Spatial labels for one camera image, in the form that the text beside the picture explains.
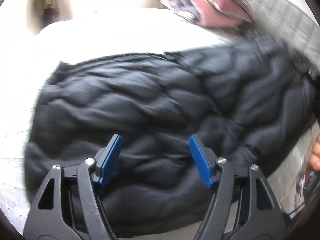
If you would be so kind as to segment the person's right hand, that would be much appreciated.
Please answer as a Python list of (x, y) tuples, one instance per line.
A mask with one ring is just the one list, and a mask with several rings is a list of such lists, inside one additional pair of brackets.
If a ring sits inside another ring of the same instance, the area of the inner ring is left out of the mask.
[(320, 169), (320, 138), (316, 139), (311, 149), (311, 156), (308, 161), (308, 172), (319, 171)]

